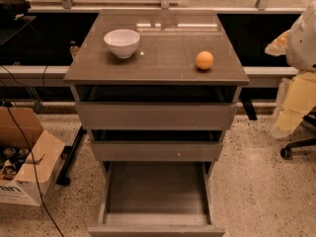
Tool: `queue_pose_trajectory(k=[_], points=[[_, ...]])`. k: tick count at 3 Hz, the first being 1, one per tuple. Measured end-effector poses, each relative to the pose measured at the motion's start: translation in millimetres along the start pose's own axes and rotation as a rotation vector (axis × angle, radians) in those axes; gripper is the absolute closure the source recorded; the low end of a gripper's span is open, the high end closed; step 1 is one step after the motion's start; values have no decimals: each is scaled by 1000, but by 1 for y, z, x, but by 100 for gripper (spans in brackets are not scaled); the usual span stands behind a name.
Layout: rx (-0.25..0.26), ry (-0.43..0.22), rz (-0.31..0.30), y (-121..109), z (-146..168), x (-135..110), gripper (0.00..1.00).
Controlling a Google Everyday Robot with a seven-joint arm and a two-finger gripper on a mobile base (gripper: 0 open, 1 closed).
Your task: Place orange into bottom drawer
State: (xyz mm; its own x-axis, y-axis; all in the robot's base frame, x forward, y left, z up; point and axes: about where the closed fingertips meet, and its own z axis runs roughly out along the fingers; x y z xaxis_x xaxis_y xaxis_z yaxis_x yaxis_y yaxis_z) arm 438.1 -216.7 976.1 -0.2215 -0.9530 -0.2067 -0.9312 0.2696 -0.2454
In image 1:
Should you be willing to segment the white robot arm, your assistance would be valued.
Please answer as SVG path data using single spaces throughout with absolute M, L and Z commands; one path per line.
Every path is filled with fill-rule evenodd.
M 284 55 L 287 64 L 298 70 L 292 79 L 282 79 L 278 86 L 270 134 L 284 138 L 316 107 L 316 1 L 289 30 L 267 45 L 265 53 Z

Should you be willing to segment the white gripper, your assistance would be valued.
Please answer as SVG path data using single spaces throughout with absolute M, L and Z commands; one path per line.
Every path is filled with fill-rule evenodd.
M 265 53 L 285 55 L 290 30 L 280 34 L 267 45 Z M 298 128 L 303 118 L 316 107 L 316 74 L 299 73 L 292 79 L 284 78 L 276 95 L 270 134 L 275 138 L 287 137 Z

